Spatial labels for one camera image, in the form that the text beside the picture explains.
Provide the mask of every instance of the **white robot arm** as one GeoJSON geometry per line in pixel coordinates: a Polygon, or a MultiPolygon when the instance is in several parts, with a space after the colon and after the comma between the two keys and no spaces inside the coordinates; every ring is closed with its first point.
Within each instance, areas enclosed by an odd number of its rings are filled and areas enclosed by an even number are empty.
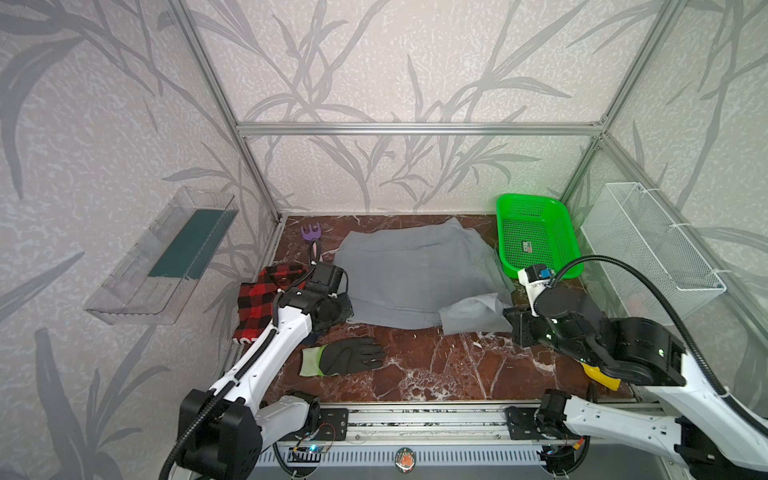
{"type": "Polygon", "coordinates": [[[272,323],[246,354],[206,392],[193,389],[179,408],[176,444],[160,473],[174,463],[217,480],[245,480],[264,449],[291,432],[319,427],[319,400],[293,392],[260,408],[266,389],[290,353],[311,331],[327,331],[349,318],[352,305],[337,293],[344,271],[312,260],[308,274],[273,305],[272,323]],[[307,280],[306,286],[298,285],[307,280]]]}
{"type": "MultiPolygon", "coordinates": [[[[724,394],[715,390],[694,358],[692,350],[697,347],[691,345],[692,339],[683,344],[648,319],[608,319],[586,293],[557,286],[562,274],[587,260],[624,267],[610,257],[588,256],[569,263],[554,280],[554,272],[544,265],[520,270],[530,308],[505,312],[515,342],[550,346],[612,379],[643,386],[679,415],[638,415],[548,390],[536,413],[535,428],[615,440],[686,466],[697,480],[768,478],[768,422],[725,389],[724,394]]],[[[679,320],[674,311],[670,316],[679,320]]],[[[678,329],[682,332],[685,326],[678,329]]]]}

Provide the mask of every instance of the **brown marble surface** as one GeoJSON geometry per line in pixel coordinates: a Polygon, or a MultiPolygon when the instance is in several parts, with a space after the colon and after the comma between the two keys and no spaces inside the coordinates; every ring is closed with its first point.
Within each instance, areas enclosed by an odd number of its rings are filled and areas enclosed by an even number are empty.
{"type": "MultiPolygon", "coordinates": [[[[306,263],[307,243],[300,226],[319,223],[323,229],[323,261],[333,254],[351,231],[419,227],[443,223],[449,215],[290,217],[275,256],[276,263],[295,260],[306,263]]],[[[498,246],[493,215],[456,216],[464,228],[474,228],[492,247],[498,246]]],[[[578,280],[566,280],[581,288],[578,280]]],[[[525,290],[512,294],[515,304],[526,302],[525,290]]],[[[300,346],[291,353],[264,396],[275,402],[289,390],[318,395],[323,402],[395,402],[425,400],[535,400],[546,389],[563,389],[583,396],[589,378],[575,360],[543,346],[523,349],[505,333],[459,333],[443,336],[439,327],[421,330],[391,329],[382,326],[346,323],[337,325],[318,345],[337,340],[372,336],[384,347],[387,358],[381,369],[347,376],[301,377],[300,346]]],[[[618,392],[600,386],[601,396],[630,398],[629,388],[618,392]]]]}

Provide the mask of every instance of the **black glove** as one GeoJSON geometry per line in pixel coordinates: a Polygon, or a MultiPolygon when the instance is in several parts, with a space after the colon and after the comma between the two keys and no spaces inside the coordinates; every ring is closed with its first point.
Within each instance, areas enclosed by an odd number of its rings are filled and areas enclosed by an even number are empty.
{"type": "Polygon", "coordinates": [[[304,349],[301,376],[331,376],[380,369],[386,354],[373,337],[339,340],[328,345],[304,349]]]}

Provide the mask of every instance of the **gray cloth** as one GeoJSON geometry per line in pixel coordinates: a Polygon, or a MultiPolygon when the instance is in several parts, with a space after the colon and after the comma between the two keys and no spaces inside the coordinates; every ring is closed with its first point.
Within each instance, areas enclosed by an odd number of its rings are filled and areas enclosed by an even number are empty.
{"type": "MultiPolygon", "coordinates": [[[[439,325],[439,310],[459,300],[511,295],[496,252],[455,218],[442,225],[351,232],[333,262],[349,274],[354,323],[423,329],[439,325]]],[[[461,331],[477,330],[468,321],[461,331]]]]}
{"type": "Polygon", "coordinates": [[[462,332],[511,332],[502,312],[510,305],[498,293],[471,296],[440,309],[443,335],[462,332]]]}

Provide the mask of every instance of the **plaid fabric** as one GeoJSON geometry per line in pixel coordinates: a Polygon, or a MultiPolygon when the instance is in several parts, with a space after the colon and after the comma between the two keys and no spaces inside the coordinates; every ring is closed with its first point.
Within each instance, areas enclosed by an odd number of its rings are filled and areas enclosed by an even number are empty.
{"type": "Polygon", "coordinates": [[[304,273],[306,269],[300,263],[281,263],[261,270],[255,283],[240,285],[240,295],[237,297],[240,325],[232,334],[235,343],[256,342],[272,320],[272,300],[277,289],[286,289],[304,273]]]}

